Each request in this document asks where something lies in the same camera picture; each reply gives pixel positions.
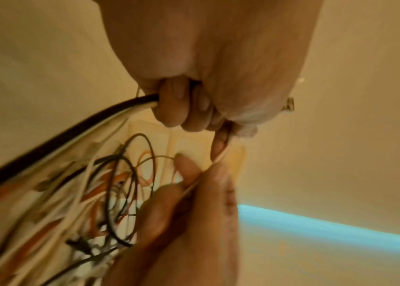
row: blue light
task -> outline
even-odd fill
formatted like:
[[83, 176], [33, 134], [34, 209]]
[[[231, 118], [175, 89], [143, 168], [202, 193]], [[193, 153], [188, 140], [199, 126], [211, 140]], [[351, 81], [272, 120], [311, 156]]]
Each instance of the blue light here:
[[238, 209], [239, 218], [244, 223], [310, 239], [400, 253], [400, 235], [321, 221], [244, 204], [239, 205]]

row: hand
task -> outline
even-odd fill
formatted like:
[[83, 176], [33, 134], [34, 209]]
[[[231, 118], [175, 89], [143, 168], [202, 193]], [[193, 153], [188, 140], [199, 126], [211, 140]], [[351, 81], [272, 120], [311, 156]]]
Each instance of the hand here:
[[[221, 163], [204, 173], [183, 155], [184, 181], [159, 188], [136, 218], [138, 242], [117, 259], [103, 286], [233, 286], [238, 273], [238, 210]], [[191, 196], [184, 190], [197, 179]]]
[[168, 127], [252, 136], [284, 106], [322, 0], [98, 0], [109, 42]]

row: ceiling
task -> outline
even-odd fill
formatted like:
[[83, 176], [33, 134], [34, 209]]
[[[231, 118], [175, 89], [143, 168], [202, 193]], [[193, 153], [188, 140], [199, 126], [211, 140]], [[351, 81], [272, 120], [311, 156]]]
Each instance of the ceiling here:
[[[0, 165], [134, 95], [94, 3], [0, 7]], [[301, 76], [240, 202], [400, 234], [400, 2], [326, 0]]]

